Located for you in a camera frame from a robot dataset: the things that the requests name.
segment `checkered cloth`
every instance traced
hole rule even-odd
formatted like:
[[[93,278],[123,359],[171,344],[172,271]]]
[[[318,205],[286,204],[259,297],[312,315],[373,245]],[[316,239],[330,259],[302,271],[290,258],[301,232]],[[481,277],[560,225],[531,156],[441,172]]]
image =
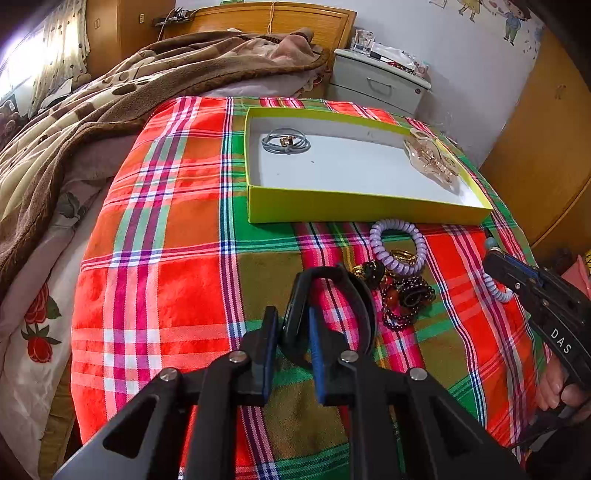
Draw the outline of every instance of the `checkered cloth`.
[[[248,223],[243,136],[252,106],[335,111],[432,134],[415,120],[344,102],[185,97],[162,104],[115,178],[82,262],[72,395],[84,441],[160,369],[206,367],[259,327],[266,305],[284,312],[303,268],[352,268],[372,258],[367,223]],[[495,206],[483,226],[510,254],[533,262],[506,206],[440,138]],[[533,408],[542,343],[517,301],[501,305],[487,292],[481,226],[418,227],[428,245],[423,276],[437,298],[402,332],[385,328],[378,314],[375,360],[402,372],[426,368],[506,445]],[[403,236],[385,240],[388,248],[413,248]],[[356,322],[340,293],[326,283],[316,297],[327,322],[356,347]],[[375,301],[379,311],[377,294]],[[347,478],[341,412],[318,406],[311,375],[280,353],[275,367],[269,404],[238,416],[238,478]]]

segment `finger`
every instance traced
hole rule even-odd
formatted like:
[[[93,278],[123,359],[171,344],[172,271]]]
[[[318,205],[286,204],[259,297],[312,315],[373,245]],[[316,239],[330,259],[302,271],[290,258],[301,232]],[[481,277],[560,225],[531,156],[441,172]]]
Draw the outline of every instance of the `finger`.
[[[589,398],[589,395],[583,392],[577,385],[570,384],[564,388],[561,397],[562,401],[568,406],[578,407]]]
[[[560,402],[560,397],[556,393],[554,393],[554,391],[550,387],[547,377],[544,377],[542,379],[542,381],[540,382],[540,386],[538,387],[538,390],[540,391],[540,393],[544,397],[544,400],[546,400],[546,403],[550,408],[556,408],[558,406]]]
[[[555,395],[560,395],[560,391],[564,385],[564,370],[560,364],[558,357],[553,355],[548,362],[548,367],[545,371],[545,377],[548,380],[548,384]]]
[[[539,388],[535,393],[535,402],[538,404],[540,410],[548,410],[548,402],[546,402],[545,398],[542,396],[542,392]]]
[[[591,416],[591,402],[587,403],[573,416],[573,422],[578,423],[580,421],[587,420],[589,416]]]

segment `screw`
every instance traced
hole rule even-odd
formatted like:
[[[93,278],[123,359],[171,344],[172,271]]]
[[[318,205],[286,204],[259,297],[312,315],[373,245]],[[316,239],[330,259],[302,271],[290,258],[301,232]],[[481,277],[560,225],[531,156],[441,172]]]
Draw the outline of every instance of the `screw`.
[[[178,375],[178,370],[176,368],[167,367],[167,368],[163,369],[158,376],[160,377],[160,380],[164,380],[165,382],[170,382],[171,380],[174,380],[175,378],[177,378],[177,375]]]
[[[359,354],[353,350],[345,350],[340,353],[340,359],[346,364],[352,364],[359,359]]]
[[[242,350],[234,350],[230,352],[230,361],[233,364],[240,364],[248,358],[248,354]]]
[[[425,380],[427,378],[427,372],[420,367],[411,368],[410,378],[417,381]]]

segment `wooden headboard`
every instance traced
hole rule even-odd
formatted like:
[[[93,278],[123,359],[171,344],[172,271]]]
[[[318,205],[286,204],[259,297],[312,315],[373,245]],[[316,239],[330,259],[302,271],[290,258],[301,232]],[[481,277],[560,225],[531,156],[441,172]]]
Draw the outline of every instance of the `wooden headboard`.
[[[334,51],[346,48],[357,12],[292,2],[247,2],[201,8],[191,23],[165,28],[164,38],[186,33],[237,28],[246,33],[290,33],[301,27],[314,32],[313,43]]]

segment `white nightstand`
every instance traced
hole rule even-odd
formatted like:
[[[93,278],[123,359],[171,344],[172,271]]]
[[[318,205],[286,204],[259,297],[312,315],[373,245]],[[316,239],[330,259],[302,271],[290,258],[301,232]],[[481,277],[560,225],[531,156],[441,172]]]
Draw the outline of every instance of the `white nightstand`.
[[[419,101],[430,89],[431,84],[425,79],[383,61],[337,48],[326,97],[414,117]]]

